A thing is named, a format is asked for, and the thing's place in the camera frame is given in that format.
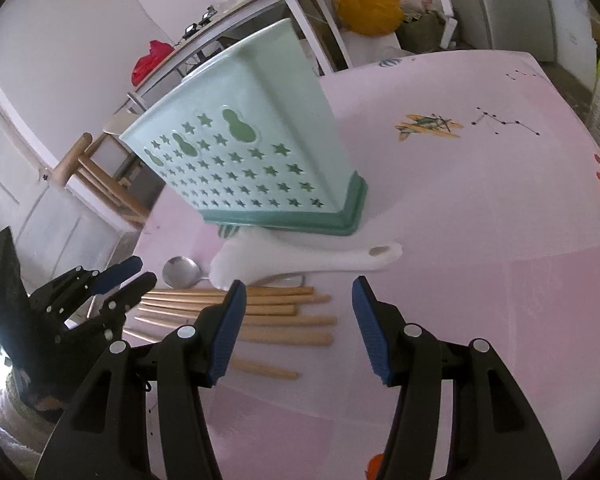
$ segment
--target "mint green utensil holder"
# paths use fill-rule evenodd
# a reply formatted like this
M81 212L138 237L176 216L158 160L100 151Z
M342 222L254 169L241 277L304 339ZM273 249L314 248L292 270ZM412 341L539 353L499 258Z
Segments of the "mint green utensil holder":
M200 66L121 139L207 222L330 235L360 222L366 183L290 20Z

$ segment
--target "constellation print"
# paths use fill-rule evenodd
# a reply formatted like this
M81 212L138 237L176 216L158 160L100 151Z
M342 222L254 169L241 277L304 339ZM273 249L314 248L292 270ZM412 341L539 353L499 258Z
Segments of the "constellation print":
M538 77L538 74L525 74L524 72L520 72L520 70L515 70L512 74L505 74L509 79L513 79L515 81L522 75L532 75L533 77Z
M527 130L529 130L532 133L535 133L537 136L540 135L539 132L536 132L535 130L529 128L528 126L526 126L526 124L521 123L520 121L503 121L501 118L499 118L496 114L490 114L488 112L485 112L482 110L482 108L480 107L476 107L476 110L480 110L480 112L482 113L480 115L480 117L472 122L472 125L475 126L476 124L478 124L481 120L483 119L487 119L487 120L492 120L492 121L496 121L498 124L501 124L502 126L509 126L510 124L516 124L517 126L521 126L522 128L526 128Z

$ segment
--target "yellow plastic bag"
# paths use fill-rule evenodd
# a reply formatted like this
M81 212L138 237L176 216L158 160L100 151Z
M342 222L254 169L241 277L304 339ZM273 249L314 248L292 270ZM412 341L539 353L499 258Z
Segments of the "yellow plastic bag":
M390 34L404 21L400 0L339 0L338 15L364 36Z

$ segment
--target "white rice paddle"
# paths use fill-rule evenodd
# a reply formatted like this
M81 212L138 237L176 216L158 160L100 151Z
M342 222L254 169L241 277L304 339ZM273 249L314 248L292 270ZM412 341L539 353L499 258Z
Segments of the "white rice paddle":
M233 280L245 285L270 276L321 270L378 270L402 256L402 246L390 242L370 249L328 251L278 240L261 227L242 227L211 261L209 280L228 290Z

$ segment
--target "blue gripper pad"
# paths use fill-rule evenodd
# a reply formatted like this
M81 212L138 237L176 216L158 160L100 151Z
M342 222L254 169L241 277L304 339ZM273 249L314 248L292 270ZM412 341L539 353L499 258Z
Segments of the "blue gripper pad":
M93 281L89 292L94 296L96 294L106 294L112 288L135 276L141 270L142 260L140 257L131 256L124 262L112 265L108 269L103 270Z
M247 289L242 282L234 281L222 306L226 308L210 345L209 366L206 372L213 385L226 373L247 308Z
M371 367L382 379L382 383L388 384L393 376L389 361L389 342L376 316L376 297L364 276L357 277L353 282L351 301Z

